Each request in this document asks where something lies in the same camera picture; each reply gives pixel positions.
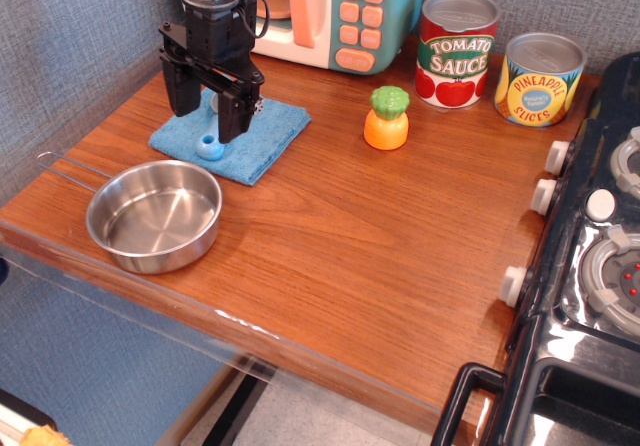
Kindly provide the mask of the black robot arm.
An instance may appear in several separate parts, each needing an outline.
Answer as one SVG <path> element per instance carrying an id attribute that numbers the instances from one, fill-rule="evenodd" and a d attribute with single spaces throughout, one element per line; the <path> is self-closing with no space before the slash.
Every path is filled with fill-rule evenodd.
<path id="1" fill-rule="evenodd" d="M 256 30 L 257 8 L 266 0 L 181 0 L 182 25 L 163 23 L 160 58 L 169 104 L 178 117 L 194 112 L 203 86 L 218 96 L 219 141 L 249 130 L 261 101 L 264 76 L 251 51 L 269 22 Z"/>

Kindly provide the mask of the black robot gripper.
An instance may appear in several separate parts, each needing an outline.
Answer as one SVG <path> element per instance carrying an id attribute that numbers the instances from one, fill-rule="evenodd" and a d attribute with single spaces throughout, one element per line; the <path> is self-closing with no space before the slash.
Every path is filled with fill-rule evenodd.
<path id="1" fill-rule="evenodd" d="M 175 116 L 195 111 L 201 87 L 217 92 L 219 141 L 249 129 L 264 76 L 250 54 L 258 38 L 258 0 L 183 0 L 185 21 L 163 22 L 162 71 Z"/>

